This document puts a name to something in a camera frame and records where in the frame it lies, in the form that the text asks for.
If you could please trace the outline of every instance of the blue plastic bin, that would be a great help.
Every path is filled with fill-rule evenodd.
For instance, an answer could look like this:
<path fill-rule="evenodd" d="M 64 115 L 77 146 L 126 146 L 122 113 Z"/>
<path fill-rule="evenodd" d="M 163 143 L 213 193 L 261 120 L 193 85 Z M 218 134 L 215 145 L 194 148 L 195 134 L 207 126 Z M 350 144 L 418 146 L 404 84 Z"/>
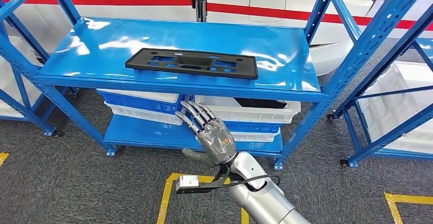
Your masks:
<path fill-rule="evenodd" d="M 278 133 L 282 123 L 224 121 L 231 132 Z"/>

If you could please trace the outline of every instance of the black tray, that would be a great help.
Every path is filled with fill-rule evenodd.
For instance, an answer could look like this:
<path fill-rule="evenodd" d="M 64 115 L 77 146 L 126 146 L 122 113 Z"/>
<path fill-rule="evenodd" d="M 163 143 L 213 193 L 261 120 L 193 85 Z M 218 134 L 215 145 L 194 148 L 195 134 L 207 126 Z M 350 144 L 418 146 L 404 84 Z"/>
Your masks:
<path fill-rule="evenodd" d="M 143 48 L 128 59 L 125 66 L 252 80 L 258 78 L 255 57 L 210 52 Z"/>

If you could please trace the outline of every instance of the robotic arm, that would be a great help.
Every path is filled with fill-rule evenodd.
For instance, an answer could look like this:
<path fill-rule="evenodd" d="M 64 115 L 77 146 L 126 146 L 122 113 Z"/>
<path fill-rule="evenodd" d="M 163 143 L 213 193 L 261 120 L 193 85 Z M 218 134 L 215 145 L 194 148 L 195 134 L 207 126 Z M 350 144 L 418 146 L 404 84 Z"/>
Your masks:
<path fill-rule="evenodd" d="M 259 224 L 307 224 L 278 187 L 279 177 L 267 175 L 260 164 L 247 152 L 237 152 L 234 139 L 224 122 L 216 118 L 209 108 L 194 102 L 181 102 L 191 116 L 177 112 L 203 147 L 205 153 L 184 148 L 189 159 L 202 162 L 220 171 L 209 184 L 199 183 L 198 176 L 181 176 L 176 181 L 176 193 L 203 193 L 228 187 L 229 194 Z M 270 177 L 278 178 L 275 184 Z M 224 185 L 227 178 L 230 184 Z"/>

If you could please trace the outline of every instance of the red stripe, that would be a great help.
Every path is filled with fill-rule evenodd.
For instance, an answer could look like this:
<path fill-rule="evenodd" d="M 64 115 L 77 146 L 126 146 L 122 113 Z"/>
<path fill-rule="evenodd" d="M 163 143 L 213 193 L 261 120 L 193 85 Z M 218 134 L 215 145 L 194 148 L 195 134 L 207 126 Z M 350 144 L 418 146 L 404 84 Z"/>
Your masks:
<path fill-rule="evenodd" d="M 190 6 L 191 0 L 72 0 L 75 5 L 84 6 Z M 41 4 L 41 5 L 56 5 L 57 0 L 27 0 L 27 4 Z M 254 15 L 254 16 L 267 16 L 278 17 L 286 19 L 308 20 L 310 12 L 303 11 L 290 11 L 278 10 L 271 8 L 238 6 L 227 4 L 208 3 L 208 10 L 212 12 L 241 14 L 241 15 Z M 371 17 L 353 17 L 358 25 L 366 26 L 371 20 Z M 340 17 L 333 14 L 325 14 L 323 22 L 341 23 Z M 409 29 L 415 21 L 401 20 L 396 28 Z M 433 23 L 426 28 L 426 30 L 433 31 Z"/>

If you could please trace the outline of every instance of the yellow tape line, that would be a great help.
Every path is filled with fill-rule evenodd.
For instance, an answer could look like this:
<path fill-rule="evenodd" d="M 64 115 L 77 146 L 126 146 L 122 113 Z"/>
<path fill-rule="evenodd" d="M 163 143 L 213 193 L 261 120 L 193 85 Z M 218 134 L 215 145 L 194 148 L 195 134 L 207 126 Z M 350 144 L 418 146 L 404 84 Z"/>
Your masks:
<path fill-rule="evenodd" d="M 156 224 L 164 224 L 165 216 L 167 215 L 167 208 L 169 206 L 170 195 L 172 193 L 172 185 L 173 183 L 182 175 L 180 173 L 172 173 L 167 180 L 165 181 L 164 191 L 162 192 L 161 205 L 159 206 L 158 219 L 156 220 Z M 202 183 L 210 183 L 212 182 L 213 177 L 211 176 L 199 176 L 199 182 Z M 224 184 L 229 184 L 230 180 L 227 179 Z M 241 224 L 249 224 L 250 219 L 248 213 L 241 208 L 240 211 L 240 220 Z"/>
<path fill-rule="evenodd" d="M 397 205 L 395 203 L 408 203 L 408 204 L 423 204 L 433 205 L 433 196 L 415 196 L 415 195 L 401 195 L 401 194 L 390 194 L 383 192 L 387 199 L 388 206 L 390 207 L 391 214 L 393 216 L 395 224 L 403 224 L 400 213 L 398 212 Z"/>
<path fill-rule="evenodd" d="M 0 167 L 2 166 L 3 162 L 6 160 L 8 156 L 9 153 L 0 153 Z"/>

